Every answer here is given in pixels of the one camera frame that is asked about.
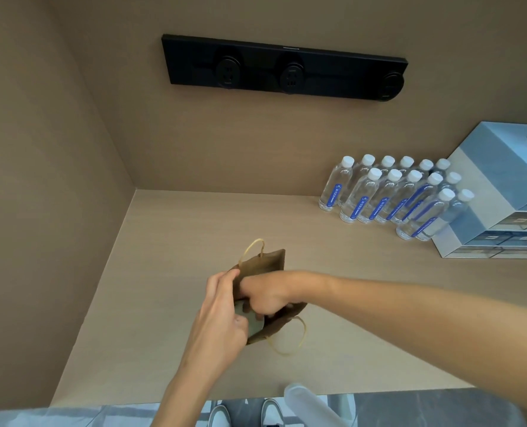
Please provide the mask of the person's right hand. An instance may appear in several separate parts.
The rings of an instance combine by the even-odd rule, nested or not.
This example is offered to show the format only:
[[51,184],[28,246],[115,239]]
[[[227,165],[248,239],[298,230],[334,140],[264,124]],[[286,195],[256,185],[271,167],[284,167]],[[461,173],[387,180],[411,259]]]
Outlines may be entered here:
[[277,271],[243,278],[239,291],[244,298],[275,298],[277,313],[287,305],[309,301],[315,286],[309,272]]

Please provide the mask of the person's right forearm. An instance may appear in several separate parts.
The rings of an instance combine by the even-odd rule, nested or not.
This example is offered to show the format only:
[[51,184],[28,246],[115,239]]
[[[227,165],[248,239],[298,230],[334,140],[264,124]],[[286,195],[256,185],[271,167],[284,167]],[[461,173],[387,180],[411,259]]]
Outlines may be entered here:
[[527,409],[527,308],[430,286],[297,275],[298,301]]

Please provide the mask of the person's left white shoe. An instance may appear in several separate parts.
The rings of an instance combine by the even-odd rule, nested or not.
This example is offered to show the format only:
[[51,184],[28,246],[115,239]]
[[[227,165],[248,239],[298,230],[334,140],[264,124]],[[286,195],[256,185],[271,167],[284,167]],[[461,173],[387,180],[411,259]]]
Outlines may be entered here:
[[226,406],[219,404],[211,409],[207,427],[232,427]]

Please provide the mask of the white translucent plastic cylinder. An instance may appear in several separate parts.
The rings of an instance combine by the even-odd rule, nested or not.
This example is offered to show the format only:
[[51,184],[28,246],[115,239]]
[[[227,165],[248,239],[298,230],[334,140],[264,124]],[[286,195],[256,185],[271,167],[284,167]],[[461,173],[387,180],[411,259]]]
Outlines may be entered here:
[[305,386],[297,383],[288,385],[283,398],[307,427],[340,427],[340,417]]

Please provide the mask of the grey round object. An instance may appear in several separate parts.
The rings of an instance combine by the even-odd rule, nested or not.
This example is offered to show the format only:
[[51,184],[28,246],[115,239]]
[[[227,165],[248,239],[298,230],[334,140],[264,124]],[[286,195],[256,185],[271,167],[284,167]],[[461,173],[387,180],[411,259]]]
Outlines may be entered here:
[[260,332],[265,326],[265,319],[263,317],[260,318],[258,314],[253,311],[248,300],[235,301],[234,312],[236,315],[241,316],[247,320],[248,338]]

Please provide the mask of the black wall socket strip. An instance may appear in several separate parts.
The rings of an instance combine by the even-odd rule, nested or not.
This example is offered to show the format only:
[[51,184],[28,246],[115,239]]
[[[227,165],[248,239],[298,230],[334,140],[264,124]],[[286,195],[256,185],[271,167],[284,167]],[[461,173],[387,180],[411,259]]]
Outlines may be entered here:
[[386,102],[405,83],[401,57],[164,34],[170,83]]

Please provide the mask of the person's right white shoe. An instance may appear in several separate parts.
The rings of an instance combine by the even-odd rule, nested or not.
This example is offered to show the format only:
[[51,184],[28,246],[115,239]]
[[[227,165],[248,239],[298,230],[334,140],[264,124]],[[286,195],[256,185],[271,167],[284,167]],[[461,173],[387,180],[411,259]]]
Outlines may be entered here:
[[261,408],[261,427],[285,427],[282,409],[274,399],[265,399]]

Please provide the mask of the person's left forearm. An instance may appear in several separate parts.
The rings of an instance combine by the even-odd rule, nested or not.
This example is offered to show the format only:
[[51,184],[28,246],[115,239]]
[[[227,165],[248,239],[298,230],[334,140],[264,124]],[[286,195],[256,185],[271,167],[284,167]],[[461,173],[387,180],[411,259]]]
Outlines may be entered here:
[[195,427],[210,390],[227,365],[226,357],[215,352],[187,351],[151,427]]

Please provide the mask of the brown paper bag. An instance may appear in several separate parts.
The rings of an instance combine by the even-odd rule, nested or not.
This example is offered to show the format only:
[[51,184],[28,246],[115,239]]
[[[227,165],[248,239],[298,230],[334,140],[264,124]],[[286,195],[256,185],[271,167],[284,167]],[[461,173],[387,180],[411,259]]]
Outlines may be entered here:
[[[262,238],[258,238],[253,241],[245,250],[240,257],[235,269],[239,269],[238,276],[233,281],[233,299],[234,301],[240,300],[244,297],[240,294],[239,284],[245,277],[252,275],[265,274],[275,271],[282,271],[285,265],[286,251],[280,249],[270,253],[265,253],[265,242]],[[284,357],[290,357],[295,355],[301,348],[306,335],[307,325],[300,317],[300,313],[307,306],[307,303],[296,303],[294,305],[287,305],[286,307],[279,310],[276,313],[275,322],[265,322],[264,328],[247,339],[246,345],[258,343],[260,341],[266,341],[271,349]],[[276,348],[273,336],[277,334],[285,325],[291,321],[299,321],[303,325],[303,335],[298,345],[293,351],[280,351]]]

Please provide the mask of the group of clear water bottles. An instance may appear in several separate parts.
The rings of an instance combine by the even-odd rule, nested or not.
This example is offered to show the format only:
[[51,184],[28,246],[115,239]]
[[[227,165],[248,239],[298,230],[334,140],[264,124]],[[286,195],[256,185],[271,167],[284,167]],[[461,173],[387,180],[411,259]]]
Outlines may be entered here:
[[325,212],[339,208],[339,217],[348,224],[414,223],[414,229],[407,229],[404,235],[408,240],[422,239],[420,231],[448,205],[461,205],[473,197],[467,190],[456,191],[461,176],[446,172],[450,166],[447,159],[439,159],[436,164],[424,159],[416,167],[409,156],[398,163],[389,155],[379,163],[375,161],[371,154],[365,154],[358,162],[353,157],[343,157],[331,171],[318,200],[319,208]]

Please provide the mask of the blue white drawer box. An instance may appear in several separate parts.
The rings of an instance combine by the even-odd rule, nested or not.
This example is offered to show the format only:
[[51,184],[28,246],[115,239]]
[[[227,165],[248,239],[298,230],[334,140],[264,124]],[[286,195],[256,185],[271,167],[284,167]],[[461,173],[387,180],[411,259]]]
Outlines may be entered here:
[[471,191],[432,237],[442,258],[527,259],[527,124],[480,122],[449,156]]

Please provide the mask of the person's left hand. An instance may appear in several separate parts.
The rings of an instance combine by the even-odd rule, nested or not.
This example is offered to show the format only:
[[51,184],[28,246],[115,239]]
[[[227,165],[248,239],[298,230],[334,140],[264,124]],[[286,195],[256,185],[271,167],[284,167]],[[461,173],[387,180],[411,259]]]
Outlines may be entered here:
[[196,314],[183,354],[195,350],[215,352],[226,357],[227,369],[243,350],[245,346],[236,348],[233,341],[233,281],[238,274],[239,270],[233,268],[207,280],[205,298]]

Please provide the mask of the person's white shoe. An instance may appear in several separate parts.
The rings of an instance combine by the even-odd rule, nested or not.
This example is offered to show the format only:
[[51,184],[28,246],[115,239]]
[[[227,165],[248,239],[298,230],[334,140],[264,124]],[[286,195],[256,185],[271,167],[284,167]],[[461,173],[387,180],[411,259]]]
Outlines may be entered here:
[[207,427],[232,427],[226,406],[219,404],[211,409]]
[[285,427],[282,409],[274,399],[265,399],[261,408],[261,427]]

